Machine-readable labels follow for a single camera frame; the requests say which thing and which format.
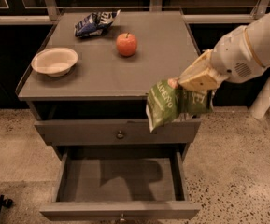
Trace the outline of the green jalapeno chip bag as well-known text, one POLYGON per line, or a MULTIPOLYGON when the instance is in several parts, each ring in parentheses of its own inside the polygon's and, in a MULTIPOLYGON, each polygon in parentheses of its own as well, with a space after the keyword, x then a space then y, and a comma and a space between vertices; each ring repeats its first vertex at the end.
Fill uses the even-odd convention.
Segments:
POLYGON ((188 91, 180 85, 173 89, 167 80, 158 81, 148 92, 146 114, 151 132, 165 124, 212 111, 212 91, 188 91))

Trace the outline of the round top drawer knob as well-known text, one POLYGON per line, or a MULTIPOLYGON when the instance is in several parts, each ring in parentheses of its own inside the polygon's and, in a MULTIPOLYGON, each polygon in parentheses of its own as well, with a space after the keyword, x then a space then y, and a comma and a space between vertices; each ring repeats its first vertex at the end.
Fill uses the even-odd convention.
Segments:
POLYGON ((123 139, 124 138, 124 132, 123 131, 117 131, 116 137, 118 139, 123 139))

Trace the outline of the round drawer knob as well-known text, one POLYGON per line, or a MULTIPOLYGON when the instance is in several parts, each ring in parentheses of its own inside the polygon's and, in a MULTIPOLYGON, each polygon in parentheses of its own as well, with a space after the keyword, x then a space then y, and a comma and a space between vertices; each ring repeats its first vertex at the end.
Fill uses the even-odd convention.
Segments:
POLYGON ((117 224, 125 224, 127 220, 124 218, 124 215, 121 215, 116 221, 117 224))
POLYGON ((124 138, 124 132, 123 131, 117 131, 116 137, 118 139, 123 139, 124 138))

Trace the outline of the grey drawer cabinet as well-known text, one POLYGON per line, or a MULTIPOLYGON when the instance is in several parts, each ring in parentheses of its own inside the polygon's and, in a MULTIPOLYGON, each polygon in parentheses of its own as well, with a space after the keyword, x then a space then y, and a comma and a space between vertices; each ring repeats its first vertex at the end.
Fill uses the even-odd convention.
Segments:
MULTIPOLYGON (((47 37, 46 48, 71 48, 76 65, 62 77, 36 71, 26 73, 17 89, 36 121, 51 119, 147 119, 146 96, 152 85, 177 77, 198 53, 180 13, 122 12, 105 35, 74 37, 79 13, 65 13, 47 37), (116 48, 120 34, 137 39, 134 55, 124 57, 116 48)), ((62 163, 69 148, 164 149, 178 151, 182 168, 191 143, 144 145, 52 146, 62 163)))

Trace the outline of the blue chip bag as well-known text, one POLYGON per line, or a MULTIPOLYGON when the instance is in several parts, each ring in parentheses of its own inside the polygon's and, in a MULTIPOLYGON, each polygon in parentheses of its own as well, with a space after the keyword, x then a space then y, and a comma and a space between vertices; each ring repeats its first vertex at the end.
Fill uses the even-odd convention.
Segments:
POLYGON ((119 16, 120 10, 94 12, 75 25, 75 37, 90 37, 102 34, 119 16))

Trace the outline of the closed top drawer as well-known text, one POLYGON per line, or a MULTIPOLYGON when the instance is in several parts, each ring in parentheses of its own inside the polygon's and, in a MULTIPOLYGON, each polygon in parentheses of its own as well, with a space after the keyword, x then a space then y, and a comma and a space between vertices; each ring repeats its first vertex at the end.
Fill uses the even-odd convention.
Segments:
POLYGON ((51 119, 36 121, 36 130, 47 145, 144 145, 192 143, 200 119, 172 122, 149 130, 146 119, 51 119), (116 137, 117 131, 124 138, 116 137))

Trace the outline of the open middle drawer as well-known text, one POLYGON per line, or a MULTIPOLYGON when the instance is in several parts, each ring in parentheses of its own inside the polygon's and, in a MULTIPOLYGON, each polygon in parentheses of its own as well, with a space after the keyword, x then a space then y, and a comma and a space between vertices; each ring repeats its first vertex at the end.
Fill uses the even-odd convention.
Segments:
POLYGON ((200 209, 178 151, 69 148, 40 213, 52 221, 191 219, 200 209))

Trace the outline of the round middle drawer knob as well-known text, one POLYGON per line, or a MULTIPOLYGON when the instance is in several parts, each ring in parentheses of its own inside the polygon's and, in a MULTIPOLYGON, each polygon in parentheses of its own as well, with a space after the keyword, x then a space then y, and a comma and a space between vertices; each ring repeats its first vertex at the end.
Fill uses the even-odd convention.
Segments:
POLYGON ((116 221, 117 224, 125 224, 127 220, 124 218, 124 215, 121 215, 116 221))

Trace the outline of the red apple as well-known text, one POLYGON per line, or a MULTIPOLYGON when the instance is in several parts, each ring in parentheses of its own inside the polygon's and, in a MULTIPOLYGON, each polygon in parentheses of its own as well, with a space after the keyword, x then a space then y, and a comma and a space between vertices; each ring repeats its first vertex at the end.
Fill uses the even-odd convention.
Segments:
POLYGON ((116 48, 120 55, 129 57, 135 54, 137 39, 131 33, 120 34, 116 39, 116 48))

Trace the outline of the white paper bowl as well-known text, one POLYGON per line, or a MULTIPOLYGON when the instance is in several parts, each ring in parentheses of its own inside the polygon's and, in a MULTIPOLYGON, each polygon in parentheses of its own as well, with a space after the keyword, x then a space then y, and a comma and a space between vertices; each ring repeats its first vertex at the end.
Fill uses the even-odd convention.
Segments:
POLYGON ((61 77, 77 63, 77 53, 69 48, 44 49, 31 61, 32 68, 39 74, 61 77))

